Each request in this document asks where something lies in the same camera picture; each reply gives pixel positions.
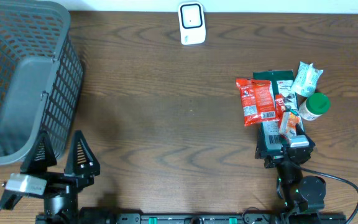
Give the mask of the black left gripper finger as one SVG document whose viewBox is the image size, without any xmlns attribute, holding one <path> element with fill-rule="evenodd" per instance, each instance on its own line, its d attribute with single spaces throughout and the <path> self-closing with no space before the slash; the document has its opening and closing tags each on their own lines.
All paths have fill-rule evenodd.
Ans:
<svg viewBox="0 0 358 224">
<path fill-rule="evenodd" d="M 91 177 L 99 174 L 100 164 L 86 142 L 82 131 L 75 131 L 64 175 L 68 177 Z"/>
<path fill-rule="evenodd" d="M 48 167 L 55 166 L 55 157 L 52 143 L 46 131 L 39 132 L 35 144 L 26 155 L 21 167 L 21 173 L 38 174 L 46 172 Z"/>
</svg>

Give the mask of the orange Kleenex tissue pack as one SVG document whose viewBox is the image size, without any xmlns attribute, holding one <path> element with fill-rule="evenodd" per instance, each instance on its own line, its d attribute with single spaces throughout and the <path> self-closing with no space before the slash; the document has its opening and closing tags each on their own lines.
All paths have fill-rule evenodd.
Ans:
<svg viewBox="0 0 358 224">
<path fill-rule="evenodd" d="M 296 136 L 296 125 L 300 123 L 300 117 L 291 111 L 283 113 L 279 133 L 285 138 Z"/>
</svg>

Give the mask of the green lid jar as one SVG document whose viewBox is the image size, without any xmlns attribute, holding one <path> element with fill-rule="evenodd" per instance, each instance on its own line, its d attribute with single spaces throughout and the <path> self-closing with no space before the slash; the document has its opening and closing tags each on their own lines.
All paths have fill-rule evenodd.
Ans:
<svg viewBox="0 0 358 224">
<path fill-rule="evenodd" d="M 331 107 L 330 99 L 323 93 L 313 93 L 299 107 L 300 116 L 307 121 L 314 121 L 325 114 Z"/>
</svg>

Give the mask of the red candy bar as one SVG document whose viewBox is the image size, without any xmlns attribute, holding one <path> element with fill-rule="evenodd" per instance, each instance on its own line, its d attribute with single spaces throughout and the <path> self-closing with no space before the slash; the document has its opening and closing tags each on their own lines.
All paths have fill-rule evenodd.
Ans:
<svg viewBox="0 0 358 224">
<path fill-rule="evenodd" d="M 284 96 L 282 94 L 275 95 L 275 111 L 279 120 L 283 118 L 284 112 L 287 111 L 287 107 L 284 104 Z"/>
</svg>

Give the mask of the light green wrapper packet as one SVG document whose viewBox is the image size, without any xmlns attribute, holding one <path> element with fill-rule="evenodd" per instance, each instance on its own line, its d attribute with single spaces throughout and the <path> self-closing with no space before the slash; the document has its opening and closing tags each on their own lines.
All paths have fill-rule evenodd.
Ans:
<svg viewBox="0 0 358 224">
<path fill-rule="evenodd" d="M 300 62 L 291 90 L 306 98 L 310 97 L 315 93 L 317 82 L 323 72 L 324 70 L 314 68 L 313 63 Z"/>
</svg>

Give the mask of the red snack bag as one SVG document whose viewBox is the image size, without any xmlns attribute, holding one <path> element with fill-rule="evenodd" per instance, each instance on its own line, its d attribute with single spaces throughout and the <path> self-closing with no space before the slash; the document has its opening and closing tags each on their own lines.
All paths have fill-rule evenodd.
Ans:
<svg viewBox="0 0 358 224">
<path fill-rule="evenodd" d="M 278 121 L 272 82 L 251 78 L 237 78 L 236 87 L 240 92 L 244 114 L 244 126 Z"/>
</svg>

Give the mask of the green 3M gloves package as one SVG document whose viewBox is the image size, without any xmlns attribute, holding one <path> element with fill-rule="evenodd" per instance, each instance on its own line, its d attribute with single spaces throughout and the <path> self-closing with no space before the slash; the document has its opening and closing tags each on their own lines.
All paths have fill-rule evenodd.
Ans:
<svg viewBox="0 0 358 224">
<path fill-rule="evenodd" d="M 253 78 L 257 80 L 269 80 L 272 84 L 272 95 L 274 100 L 282 104 L 284 110 L 298 112 L 298 97 L 291 89 L 295 76 L 292 70 L 269 70 L 265 72 L 254 72 Z M 279 121 L 263 121 L 261 124 L 262 140 L 268 150 L 278 151 L 282 147 L 279 133 Z"/>
</svg>

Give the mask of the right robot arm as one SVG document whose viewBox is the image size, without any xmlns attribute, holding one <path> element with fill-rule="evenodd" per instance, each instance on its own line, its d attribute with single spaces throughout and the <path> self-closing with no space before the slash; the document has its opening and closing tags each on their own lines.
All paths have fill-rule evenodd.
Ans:
<svg viewBox="0 0 358 224">
<path fill-rule="evenodd" d="M 296 135 L 285 138 L 267 134 L 260 126 L 255 158 L 264 160 L 266 169 L 276 169 L 276 191 L 285 207 L 267 219 L 268 223 L 318 223 L 318 212 L 324 208 L 326 182 L 324 179 L 304 176 L 301 165 L 311 158 L 314 141 L 299 124 Z"/>
</svg>

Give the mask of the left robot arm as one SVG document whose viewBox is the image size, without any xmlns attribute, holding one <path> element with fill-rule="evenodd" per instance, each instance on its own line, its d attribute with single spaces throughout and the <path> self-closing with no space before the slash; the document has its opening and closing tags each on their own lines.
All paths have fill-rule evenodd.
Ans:
<svg viewBox="0 0 358 224">
<path fill-rule="evenodd" d="M 42 131 L 26 155 L 19 173 L 11 174 L 0 199 L 1 210 L 13 210 L 22 197 L 44 201 L 37 223 L 78 223 L 78 193 L 94 184 L 100 164 L 83 133 L 74 132 L 63 173 L 50 172 L 57 159 L 47 132 Z"/>
</svg>

